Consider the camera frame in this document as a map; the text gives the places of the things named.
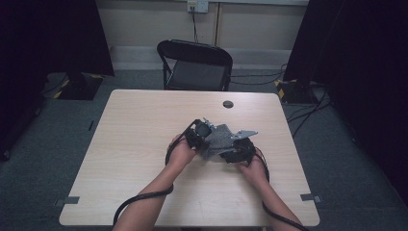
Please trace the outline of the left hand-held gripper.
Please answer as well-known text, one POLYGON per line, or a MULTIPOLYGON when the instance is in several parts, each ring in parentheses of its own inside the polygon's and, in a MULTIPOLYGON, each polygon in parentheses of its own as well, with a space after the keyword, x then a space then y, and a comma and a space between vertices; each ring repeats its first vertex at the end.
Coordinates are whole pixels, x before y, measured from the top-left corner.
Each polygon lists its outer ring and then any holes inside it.
POLYGON ((185 138, 190 148, 200 148, 215 126, 207 119, 195 119, 185 130, 185 138))

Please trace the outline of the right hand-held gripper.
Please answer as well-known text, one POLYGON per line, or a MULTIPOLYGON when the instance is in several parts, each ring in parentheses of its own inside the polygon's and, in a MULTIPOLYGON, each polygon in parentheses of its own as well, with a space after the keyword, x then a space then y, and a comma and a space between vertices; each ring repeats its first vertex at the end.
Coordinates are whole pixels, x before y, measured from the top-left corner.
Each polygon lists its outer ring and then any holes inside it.
POLYGON ((220 153, 220 157, 226 163, 251 163, 256 153, 255 146, 250 140, 251 136, 257 135, 256 131, 240 130, 231 136, 232 147, 220 153))

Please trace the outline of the gray terry cloth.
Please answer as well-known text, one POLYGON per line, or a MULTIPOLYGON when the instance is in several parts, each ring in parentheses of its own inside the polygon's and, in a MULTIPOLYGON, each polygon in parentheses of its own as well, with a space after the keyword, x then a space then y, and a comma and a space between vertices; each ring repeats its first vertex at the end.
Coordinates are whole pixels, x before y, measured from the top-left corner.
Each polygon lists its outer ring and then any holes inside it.
POLYGON ((243 139, 241 131, 233 134, 227 125, 221 124, 204 139, 204 144, 200 148, 200 156, 206 161, 241 162, 243 157, 235 147, 235 142, 243 139))

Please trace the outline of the person's right hand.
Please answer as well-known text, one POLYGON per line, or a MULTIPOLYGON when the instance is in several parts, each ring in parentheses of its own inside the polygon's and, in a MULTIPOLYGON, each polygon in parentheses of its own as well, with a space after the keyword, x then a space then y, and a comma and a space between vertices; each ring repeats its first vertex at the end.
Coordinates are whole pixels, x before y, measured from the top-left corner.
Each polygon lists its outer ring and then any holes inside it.
POLYGON ((245 180, 257 191, 268 184, 264 163, 259 157, 254 156, 248 166, 244 163, 237 163, 236 167, 241 171, 245 180))

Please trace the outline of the person's left hand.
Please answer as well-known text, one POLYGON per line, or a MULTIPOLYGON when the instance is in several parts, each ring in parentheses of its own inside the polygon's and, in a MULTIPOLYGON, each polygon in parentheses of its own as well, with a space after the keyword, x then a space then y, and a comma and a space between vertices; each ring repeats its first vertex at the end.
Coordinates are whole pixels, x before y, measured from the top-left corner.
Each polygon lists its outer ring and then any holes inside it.
POLYGON ((196 155, 196 150, 191 149, 185 138, 176 135, 168 146, 171 149, 166 169, 181 173, 196 155))

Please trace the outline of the black folding chair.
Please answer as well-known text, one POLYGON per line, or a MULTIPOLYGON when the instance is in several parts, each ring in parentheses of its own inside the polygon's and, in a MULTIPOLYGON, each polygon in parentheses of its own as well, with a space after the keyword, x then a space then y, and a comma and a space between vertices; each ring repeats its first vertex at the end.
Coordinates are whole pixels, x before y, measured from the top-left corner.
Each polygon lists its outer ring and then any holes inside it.
POLYGON ((211 44, 167 39, 157 45, 165 90, 228 91, 233 59, 211 44))

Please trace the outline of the black stand base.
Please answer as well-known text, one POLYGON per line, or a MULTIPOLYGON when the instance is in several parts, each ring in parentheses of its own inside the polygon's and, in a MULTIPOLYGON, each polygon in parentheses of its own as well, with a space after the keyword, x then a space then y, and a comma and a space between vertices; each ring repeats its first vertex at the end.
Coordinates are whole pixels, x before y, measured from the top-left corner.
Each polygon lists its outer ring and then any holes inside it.
POLYGON ((92 100, 103 80, 100 75, 67 72, 67 80, 54 97, 63 100, 92 100))
POLYGON ((297 80, 274 82, 277 94, 283 103, 288 104, 316 104, 318 102, 310 85, 297 80))

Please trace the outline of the gray tape strip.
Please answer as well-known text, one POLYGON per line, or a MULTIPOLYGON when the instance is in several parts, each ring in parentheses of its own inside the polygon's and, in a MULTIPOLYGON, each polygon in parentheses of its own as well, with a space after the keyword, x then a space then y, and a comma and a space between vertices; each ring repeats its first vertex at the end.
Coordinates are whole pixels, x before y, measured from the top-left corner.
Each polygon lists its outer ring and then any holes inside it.
POLYGON ((302 201, 314 201, 316 203, 321 203, 322 198, 319 195, 315 195, 312 193, 304 193, 300 195, 302 201))
POLYGON ((54 203, 57 207, 63 207, 66 204, 77 204, 79 202, 79 196, 67 196, 65 198, 57 199, 54 203))

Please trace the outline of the black curtain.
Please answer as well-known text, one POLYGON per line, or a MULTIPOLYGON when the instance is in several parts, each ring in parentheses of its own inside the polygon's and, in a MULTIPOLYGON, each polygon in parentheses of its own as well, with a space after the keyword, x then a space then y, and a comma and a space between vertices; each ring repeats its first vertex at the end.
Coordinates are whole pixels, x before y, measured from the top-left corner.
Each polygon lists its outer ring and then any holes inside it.
POLYGON ((58 72, 115 74, 96 0, 0 0, 0 161, 58 72))
POLYGON ((328 87, 408 206, 408 0, 309 0, 284 78, 328 87))

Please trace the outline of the white wall socket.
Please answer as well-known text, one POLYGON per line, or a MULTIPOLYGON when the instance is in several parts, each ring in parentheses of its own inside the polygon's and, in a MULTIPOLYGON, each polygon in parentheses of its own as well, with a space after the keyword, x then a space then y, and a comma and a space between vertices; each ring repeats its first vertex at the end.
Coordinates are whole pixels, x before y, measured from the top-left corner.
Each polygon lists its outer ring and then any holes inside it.
POLYGON ((189 13, 207 13, 209 10, 208 0, 188 0, 187 10, 189 13))

